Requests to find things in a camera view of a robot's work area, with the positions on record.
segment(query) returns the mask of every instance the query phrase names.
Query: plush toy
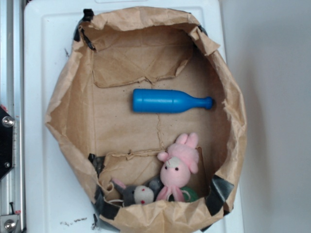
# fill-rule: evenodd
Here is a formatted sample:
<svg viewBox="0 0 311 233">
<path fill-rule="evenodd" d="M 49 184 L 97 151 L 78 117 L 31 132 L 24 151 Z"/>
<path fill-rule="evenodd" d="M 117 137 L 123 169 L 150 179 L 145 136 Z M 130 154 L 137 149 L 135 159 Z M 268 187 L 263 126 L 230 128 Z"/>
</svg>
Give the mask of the plush toy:
<svg viewBox="0 0 311 233">
<path fill-rule="evenodd" d="M 164 185 L 160 179 L 160 176 L 153 177 L 152 179 L 148 180 L 143 185 L 151 188 L 151 190 L 153 191 L 154 196 L 155 196 L 154 200 L 156 200 L 156 197 L 158 196 L 159 192 L 164 187 Z"/>
<path fill-rule="evenodd" d="M 111 181 L 114 187 L 122 194 L 124 206 L 133 204 L 149 204 L 155 199 L 153 190 L 147 186 L 126 186 L 123 182 L 116 178 L 113 178 Z"/>
<path fill-rule="evenodd" d="M 158 159 L 164 162 L 160 172 L 164 187 L 156 200 L 169 200 L 172 194 L 175 201 L 185 201 L 180 188 L 189 182 L 192 173 L 198 172 L 199 152 L 196 150 L 198 141 L 196 133 L 190 135 L 183 133 L 168 147 L 167 152 L 157 155 Z"/>
<path fill-rule="evenodd" d="M 111 181 L 117 191 L 122 194 L 124 206 L 149 204 L 156 200 L 159 192 L 164 187 L 160 176 L 156 176 L 139 186 L 126 186 L 122 181 L 116 178 L 113 178 Z"/>
<path fill-rule="evenodd" d="M 194 202 L 199 199 L 198 194 L 190 187 L 182 187 L 181 192 L 183 193 L 185 202 Z M 173 195 L 170 195 L 169 201 L 175 201 Z"/>
</svg>

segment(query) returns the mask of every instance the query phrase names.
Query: pink plush bunny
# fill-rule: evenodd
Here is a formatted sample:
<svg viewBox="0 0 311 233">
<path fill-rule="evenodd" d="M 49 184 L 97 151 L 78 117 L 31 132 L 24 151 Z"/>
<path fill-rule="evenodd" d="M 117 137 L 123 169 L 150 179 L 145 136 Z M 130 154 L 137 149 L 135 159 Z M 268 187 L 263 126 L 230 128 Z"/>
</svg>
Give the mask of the pink plush bunny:
<svg viewBox="0 0 311 233">
<path fill-rule="evenodd" d="M 175 201 L 185 201 L 180 188 L 189 182 L 191 173 L 198 172 L 199 152 L 196 150 L 198 141 L 196 133 L 189 136 L 183 133 L 168 147 L 167 152 L 157 155 L 157 158 L 164 162 L 160 172 L 164 187 L 156 200 L 168 200 L 173 194 Z"/>
</svg>

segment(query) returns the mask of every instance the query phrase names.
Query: toy bottle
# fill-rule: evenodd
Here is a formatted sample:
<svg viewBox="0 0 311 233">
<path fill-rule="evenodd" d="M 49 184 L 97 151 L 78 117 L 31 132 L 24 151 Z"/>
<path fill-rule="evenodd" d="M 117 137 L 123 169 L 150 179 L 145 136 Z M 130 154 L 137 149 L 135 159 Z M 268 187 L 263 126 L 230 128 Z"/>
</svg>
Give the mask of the toy bottle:
<svg viewBox="0 0 311 233">
<path fill-rule="evenodd" d="M 210 109 L 211 97 L 195 98 L 182 91 L 135 89 L 133 111 L 138 113 L 181 113 L 190 108 Z"/>
</svg>

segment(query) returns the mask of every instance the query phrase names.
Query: brown paper bag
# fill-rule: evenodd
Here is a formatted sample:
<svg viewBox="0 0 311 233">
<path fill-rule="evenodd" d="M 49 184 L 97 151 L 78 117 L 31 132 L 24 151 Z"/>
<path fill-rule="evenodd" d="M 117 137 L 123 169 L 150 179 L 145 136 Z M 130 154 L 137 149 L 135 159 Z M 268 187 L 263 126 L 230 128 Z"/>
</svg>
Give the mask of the brown paper bag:
<svg viewBox="0 0 311 233">
<path fill-rule="evenodd" d="M 121 232 L 193 232 L 232 211 L 246 115 L 218 46 L 186 12 L 134 7 L 94 16 L 85 10 L 46 125 L 100 218 Z M 135 88 L 181 90 L 211 96 L 215 104 L 211 110 L 138 114 L 131 109 Z M 120 197 L 112 177 L 126 185 L 143 184 L 159 174 L 156 155 L 191 132 L 199 135 L 201 158 L 189 186 L 199 200 L 123 208 L 109 202 Z M 102 159 L 89 160 L 90 153 Z"/>
</svg>

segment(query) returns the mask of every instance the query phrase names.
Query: gray stuffed animal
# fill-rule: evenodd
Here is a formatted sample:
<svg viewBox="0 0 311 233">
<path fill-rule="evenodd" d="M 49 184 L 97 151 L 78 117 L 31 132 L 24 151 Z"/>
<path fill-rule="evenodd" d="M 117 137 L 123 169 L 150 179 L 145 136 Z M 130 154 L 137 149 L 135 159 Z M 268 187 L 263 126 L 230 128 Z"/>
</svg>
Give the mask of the gray stuffed animal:
<svg viewBox="0 0 311 233">
<path fill-rule="evenodd" d="M 145 183 L 145 185 L 129 185 L 126 186 L 122 181 L 113 178 L 114 187 L 123 196 L 123 205 L 129 206 L 133 204 L 149 204 L 155 201 L 158 193 L 163 188 L 163 184 L 159 177 L 155 177 Z"/>
</svg>

